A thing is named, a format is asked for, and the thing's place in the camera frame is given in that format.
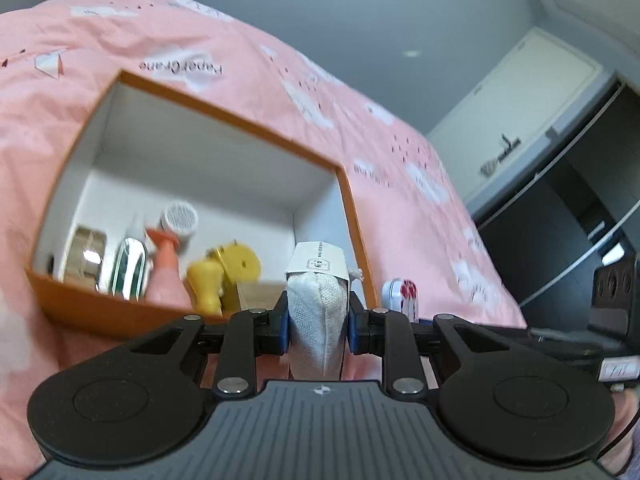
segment white fabric pouch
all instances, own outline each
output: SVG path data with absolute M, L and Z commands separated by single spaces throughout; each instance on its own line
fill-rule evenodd
M 287 268 L 291 375 L 303 381 L 340 380 L 350 280 L 344 251 L 300 242 Z

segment white ceiling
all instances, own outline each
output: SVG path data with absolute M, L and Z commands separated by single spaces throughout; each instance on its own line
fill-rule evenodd
M 286 41 L 424 134 L 542 15 L 539 0 L 199 1 Z

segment box rim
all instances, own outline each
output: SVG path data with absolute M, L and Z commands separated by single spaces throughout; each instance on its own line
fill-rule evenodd
M 292 153 L 301 158 L 304 158 L 306 161 L 316 166 L 320 166 L 321 168 L 324 168 L 326 170 L 333 171 L 337 178 L 338 186 L 340 188 L 340 193 L 342 196 L 344 213 L 347 221 L 347 228 L 349 230 L 351 243 L 353 246 L 354 256 L 356 257 L 356 262 L 358 264 L 358 267 L 362 271 L 362 275 L 363 275 L 362 288 L 364 292 L 365 302 L 366 302 L 366 305 L 372 305 L 372 308 L 377 306 L 378 295 L 376 293 L 376 290 L 372 281 L 369 258 L 367 256 L 364 240 L 362 238 L 362 231 L 360 228 L 360 223 L 358 221 L 358 215 L 355 208 L 353 193 L 351 192 L 351 186 L 349 184 L 349 180 L 343 165 L 337 164 L 329 160 L 324 155 L 321 155 L 320 153 L 315 152 L 314 150 L 306 146 L 303 146 L 302 144 L 296 142 L 293 139 L 286 139 L 285 137 L 271 130 L 267 126 L 242 118 L 241 116 L 238 116 L 237 114 L 233 113 L 231 110 L 203 101 L 186 91 L 181 91 L 180 89 L 173 88 L 172 86 L 169 86 L 167 84 L 154 81 L 153 79 L 149 79 L 143 76 L 139 76 L 126 69 L 118 70 L 118 73 L 108 82 L 105 88 L 100 92 L 100 95 L 96 99 L 93 107 L 90 110 L 90 113 L 88 114 L 84 123 L 76 131 L 73 142 L 71 143 L 69 148 L 66 150 L 59 167 L 55 171 L 55 178 L 52 181 L 52 184 L 49 187 L 49 191 L 47 193 L 46 204 L 42 210 L 42 213 L 38 217 L 38 228 L 36 230 L 36 233 L 34 234 L 33 243 L 31 245 L 31 250 L 29 252 L 29 259 L 24 269 L 30 283 L 32 282 L 32 280 L 45 279 L 45 280 L 51 280 L 58 285 L 73 287 L 73 285 L 70 285 L 68 283 L 65 284 L 63 282 L 58 282 L 57 280 L 54 280 L 53 277 L 48 276 L 46 274 L 35 272 L 35 270 L 33 269 L 33 259 L 34 259 L 36 248 L 40 240 L 40 235 L 42 233 L 42 229 L 44 226 L 44 219 L 47 217 L 47 214 L 49 213 L 49 208 L 51 206 L 53 194 L 56 190 L 56 185 L 59 182 L 60 178 L 62 177 L 63 171 L 65 171 L 69 158 L 75 151 L 78 145 L 78 142 L 81 140 L 82 136 L 85 133 L 87 126 L 90 124 L 91 120 L 94 118 L 95 113 L 97 112 L 97 109 L 103 103 L 104 99 L 107 97 L 109 92 L 118 83 L 129 86 L 130 88 L 138 89 L 140 91 L 154 95 L 158 98 L 174 102 L 189 110 L 196 111 L 205 116 L 218 120 L 222 123 L 226 123 L 231 126 L 234 126 L 239 130 L 242 130 L 246 134 L 249 134 L 251 136 L 257 137 L 260 140 L 264 140 L 265 142 L 273 144 L 276 147 L 280 148 L 281 150 L 285 150 L 288 153 Z M 97 291 L 93 292 L 88 290 L 88 292 L 90 294 L 101 294 L 100 292 L 97 292 Z M 123 301 L 123 302 L 126 301 L 116 297 L 113 297 L 113 299 L 117 301 Z

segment metal rivet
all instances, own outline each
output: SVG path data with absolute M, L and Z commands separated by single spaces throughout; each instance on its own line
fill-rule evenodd
M 218 389 L 225 394 L 241 394 L 249 387 L 242 377 L 225 377 L 218 381 Z
M 403 377 L 394 381 L 394 390 L 401 394 L 416 394 L 424 388 L 424 383 L 412 377 Z

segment white door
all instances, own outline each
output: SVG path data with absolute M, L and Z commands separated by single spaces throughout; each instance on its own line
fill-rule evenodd
M 513 164 L 601 69 L 558 38 L 532 28 L 428 136 L 463 201 Z M 480 168 L 506 147 L 502 135 L 522 143 L 486 177 Z

